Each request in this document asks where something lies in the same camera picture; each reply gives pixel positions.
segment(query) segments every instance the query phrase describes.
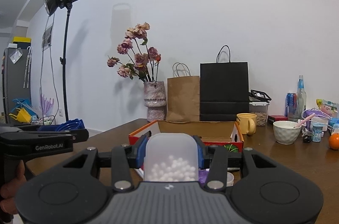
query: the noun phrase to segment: blue cup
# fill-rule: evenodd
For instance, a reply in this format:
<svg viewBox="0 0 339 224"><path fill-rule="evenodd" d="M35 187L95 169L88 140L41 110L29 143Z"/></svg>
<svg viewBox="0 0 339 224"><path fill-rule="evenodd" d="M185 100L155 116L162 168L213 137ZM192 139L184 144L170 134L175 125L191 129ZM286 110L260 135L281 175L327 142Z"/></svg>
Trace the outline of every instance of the blue cup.
<svg viewBox="0 0 339 224"><path fill-rule="evenodd" d="M313 142L320 142L321 141L321 134L322 134L322 128L323 128L323 124L318 124L316 122L312 122L312 136L311 136L311 140Z"/></svg>

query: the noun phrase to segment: mug handle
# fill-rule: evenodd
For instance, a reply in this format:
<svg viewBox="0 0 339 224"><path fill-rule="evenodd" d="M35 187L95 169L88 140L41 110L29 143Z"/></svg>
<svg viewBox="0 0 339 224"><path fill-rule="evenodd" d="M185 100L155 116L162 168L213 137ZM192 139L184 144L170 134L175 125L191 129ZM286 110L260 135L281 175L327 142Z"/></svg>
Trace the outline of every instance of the mug handle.
<svg viewBox="0 0 339 224"><path fill-rule="evenodd" d="M250 129L247 131L247 135L252 135L255 131L255 122L249 119Z"/></svg>

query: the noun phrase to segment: human hand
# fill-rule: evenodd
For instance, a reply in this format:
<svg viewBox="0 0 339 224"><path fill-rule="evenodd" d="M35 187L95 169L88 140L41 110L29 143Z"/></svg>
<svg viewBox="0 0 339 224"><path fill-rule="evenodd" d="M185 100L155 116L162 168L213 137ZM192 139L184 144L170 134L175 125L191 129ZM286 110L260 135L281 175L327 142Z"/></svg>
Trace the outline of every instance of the human hand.
<svg viewBox="0 0 339 224"><path fill-rule="evenodd" d="M19 187L26 182L25 165L20 161L16 169L16 177L0 188L0 195L4 200L0 201L0 207L5 213L17 214L17 208L14 203L14 196Z"/></svg>

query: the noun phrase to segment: ceramic vase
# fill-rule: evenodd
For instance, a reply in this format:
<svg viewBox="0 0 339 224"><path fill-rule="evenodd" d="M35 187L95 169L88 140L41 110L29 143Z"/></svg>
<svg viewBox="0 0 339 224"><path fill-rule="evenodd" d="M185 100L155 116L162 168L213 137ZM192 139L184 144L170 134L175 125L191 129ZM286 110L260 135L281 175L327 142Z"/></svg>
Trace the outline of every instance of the ceramic vase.
<svg viewBox="0 0 339 224"><path fill-rule="evenodd" d="M147 107L147 121L165 119L166 92L164 82L144 82L144 101Z"/></svg>

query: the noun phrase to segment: bottle label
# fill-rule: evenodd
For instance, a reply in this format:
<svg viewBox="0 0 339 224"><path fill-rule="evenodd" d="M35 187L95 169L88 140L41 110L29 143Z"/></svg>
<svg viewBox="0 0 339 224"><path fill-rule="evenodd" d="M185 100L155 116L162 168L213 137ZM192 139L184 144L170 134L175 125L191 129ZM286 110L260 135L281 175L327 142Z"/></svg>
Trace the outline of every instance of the bottle label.
<svg viewBox="0 0 339 224"><path fill-rule="evenodd" d="M299 89L300 88L304 88L304 80L303 79L299 80Z"/></svg>

